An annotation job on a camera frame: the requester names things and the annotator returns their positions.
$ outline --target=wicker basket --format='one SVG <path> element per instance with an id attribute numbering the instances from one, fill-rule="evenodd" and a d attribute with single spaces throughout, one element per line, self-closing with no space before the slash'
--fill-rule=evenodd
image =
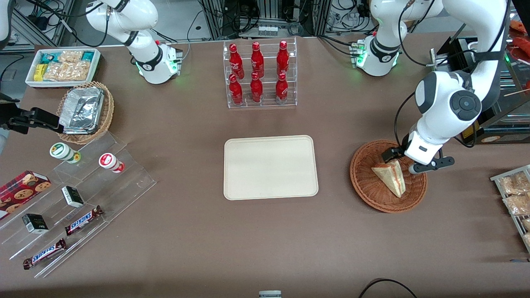
<path id="1" fill-rule="evenodd" d="M 409 211 L 425 196 L 427 175 L 425 173 L 412 175 L 408 168 L 413 161 L 408 157 L 399 159 L 406 190 L 401 198 L 398 198 L 372 171 L 373 166 L 384 162 L 381 154 L 390 147 L 397 147 L 397 144 L 383 139 L 361 146 L 351 159 L 351 183 L 361 199 L 377 210 L 387 213 Z"/>
<path id="2" fill-rule="evenodd" d="M 75 89 L 82 89 L 82 88 L 88 88 L 88 87 L 98 87 L 103 89 L 105 92 L 105 98 L 103 99 L 103 107 L 101 108 L 101 116 L 100 116 L 100 122 L 99 122 L 99 129 L 96 131 L 95 134 L 92 135 L 67 135 L 67 134 L 58 134 L 59 138 L 65 142 L 69 143 L 75 143 L 78 145 L 85 145 L 88 142 L 92 141 L 93 139 L 97 138 L 98 136 L 104 134 L 107 130 L 109 130 L 110 122 L 112 122 L 112 113 L 114 113 L 114 99 L 112 98 L 112 94 L 110 94 L 109 89 L 107 87 L 99 82 L 90 82 L 86 84 L 82 84 L 79 86 L 75 86 Z M 59 104 L 59 108 L 57 109 L 57 116 L 61 115 L 61 112 L 63 111 L 63 104 L 66 100 L 66 95 L 63 96 L 63 100 L 61 100 L 61 103 Z"/>

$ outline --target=table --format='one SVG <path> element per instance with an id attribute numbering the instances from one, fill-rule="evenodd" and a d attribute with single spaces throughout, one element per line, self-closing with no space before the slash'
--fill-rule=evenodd
<path id="1" fill-rule="evenodd" d="M 418 60 L 448 34 L 410 34 Z M 182 75 L 150 85 L 125 47 L 100 48 L 97 79 L 114 96 L 111 131 L 159 183 L 44 279 L 0 252 L 2 297 L 356 297 L 374 278 L 394 278 L 419 297 L 528 297 L 523 243 L 489 177 L 529 163 L 528 145 L 469 150 L 454 141 L 453 167 L 429 173 L 423 202 L 404 214 L 366 205 L 348 175 L 365 142 L 393 138 L 394 114 L 428 72 L 406 57 L 385 77 L 351 68 L 316 38 L 298 38 L 296 109 L 228 110 L 222 42 L 194 43 Z M 186 45 L 178 45 L 186 50 Z M 64 90 L 28 88 L 23 108 L 55 111 Z M 405 134 L 419 118 L 409 103 Z M 229 201 L 223 148 L 230 138 L 310 135 L 319 193 L 314 197 Z M 0 183 L 29 169 L 47 173 L 57 135 L 11 134 Z M 38 162 L 31 163 L 27 157 Z M 378 284 L 365 297 L 408 297 Z"/>

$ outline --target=red cookie box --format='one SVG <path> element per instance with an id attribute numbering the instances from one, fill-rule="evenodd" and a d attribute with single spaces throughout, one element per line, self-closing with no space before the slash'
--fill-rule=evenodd
<path id="1" fill-rule="evenodd" d="M 25 171 L 0 187 L 0 220 L 50 186 L 48 177 Z"/>

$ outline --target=red bottle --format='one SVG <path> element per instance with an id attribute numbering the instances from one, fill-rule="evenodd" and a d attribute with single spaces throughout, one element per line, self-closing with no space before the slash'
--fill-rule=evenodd
<path id="1" fill-rule="evenodd" d="M 237 81 L 235 74 L 230 74 L 228 79 L 230 80 L 230 85 L 228 88 L 230 89 L 232 101 L 236 106 L 240 106 L 243 104 L 243 90 L 241 89 L 241 85 Z"/>
<path id="2" fill-rule="evenodd" d="M 284 104 L 287 102 L 287 81 L 285 81 L 285 73 L 281 72 L 278 75 L 278 81 L 276 82 L 276 102 L 278 104 Z"/>
<path id="3" fill-rule="evenodd" d="M 265 75 L 265 65 L 259 42 L 252 43 L 252 57 L 250 57 L 250 61 L 252 62 L 252 71 L 257 72 L 260 78 L 263 77 Z"/>
<path id="4" fill-rule="evenodd" d="M 280 50 L 276 56 L 276 72 L 280 75 L 281 72 L 287 73 L 289 70 L 289 53 L 287 52 L 287 42 L 280 41 Z"/>
<path id="5" fill-rule="evenodd" d="M 252 100 L 255 103 L 261 103 L 263 100 L 263 84 L 260 81 L 258 72 L 252 73 L 252 82 L 250 82 L 250 90 L 252 91 Z"/>
<path id="6" fill-rule="evenodd" d="M 235 44 L 231 44 L 229 49 L 230 68 L 232 69 L 232 73 L 235 74 L 239 80 L 242 80 L 245 77 L 245 71 L 243 70 L 243 59 L 241 59 L 241 55 L 239 55 L 237 52 L 237 46 Z"/>

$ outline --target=white container lid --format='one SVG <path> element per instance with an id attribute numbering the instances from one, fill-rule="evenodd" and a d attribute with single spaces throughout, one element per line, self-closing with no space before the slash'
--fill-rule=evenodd
<path id="1" fill-rule="evenodd" d="M 105 153 L 99 159 L 99 164 L 105 169 L 111 169 L 116 166 L 118 159 L 112 153 Z"/>
<path id="2" fill-rule="evenodd" d="M 68 145 L 66 145 L 65 143 L 55 143 L 50 148 L 50 155 L 52 157 L 57 158 L 57 159 L 63 159 L 66 156 L 68 156 L 68 154 L 70 154 L 71 150 L 72 149 Z"/>

